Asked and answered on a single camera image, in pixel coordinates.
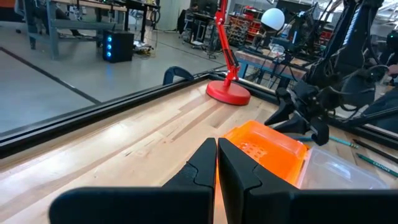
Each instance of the red lamp arm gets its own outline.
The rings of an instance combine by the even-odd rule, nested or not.
[[[236,60],[231,49],[229,48],[228,38],[224,29],[227,5],[228,0],[220,0],[220,6],[216,12],[215,18],[215,23],[218,29],[218,36],[220,38],[221,46],[223,48],[223,53],[228,68],[228,74],[224,81],[224,86],[230,86],[232,80],[238,79],[238,72],[240,69],[238,61]]]

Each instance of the green pencil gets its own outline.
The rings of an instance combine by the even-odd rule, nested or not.
[[[398,177],[398,173],[397,173],[397,172],[394,172],[393,170],[391,170],[391,169],[389,169],[389,168],[387,168],[387,167],[381,165],[380,163],[378,163],[378,162],[376,162],[376,161],[374,161],[374,160],[372,160],[372,159],[370,159],[370,158],[368,158],[368,157],[366,157],[366,156],[364,156],[364,155],[361,155],[361,154],[359,154],[359,153],[357,153],[356,155],[357,155],[359,158],[365,160],[366,162],[368,162],[368,163],[370,163],[370,164],[372,164],[372,165],[374,165],[374,166],[376,166],[376,167],[378,167],[378,168],[380,168],[380,169],[386,171],[387,173],[393,175],[394,177]]]

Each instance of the black metal frame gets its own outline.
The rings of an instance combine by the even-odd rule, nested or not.
[[[66,133],[80,129],[89,124],[95,123],[112,115],[121,113],[133,107],[160,98],[182,88],[188,87],[205,80],[223,80],[224,77],[214,74],[197,75],[194,80],[180,80],[165,86],[155,86],[148,90],[133,93],[124,97],[111,100],[100,105],[94,105],[76,113],[69,113],[58,118],[49,119],[46,122],[39,122],[36,125],[21,129],[8,136],[0,136],[0,158],[10,156],[17,152],[28,149],[45,141],[59,137]],[[278,104],[275,93],[271,90],[252,85],[241,80],[235,83],[245,87],[252,96]],[[398,138],[388,133],[372,129],[368,126],[352,127],[347,123],[331,119],[330,124],[336,128],[353,133],[362,138],[367,138],[379,144],[398,149]]]

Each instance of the black computer tower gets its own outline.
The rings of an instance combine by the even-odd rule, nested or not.
[[[105,30],[103,38],[103,59],[107,62],[131,61],[134,48],[134,34],[122,30]]]

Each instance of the clear plastic container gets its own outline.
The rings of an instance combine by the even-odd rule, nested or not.
[[[257,121],[248,121],[223,137],[273,174],[292,185],[296,183],[307,153],[301,142]]]
[[[388,189],[376,175],[326,150],[308,152],[296,186],[300,189]]]

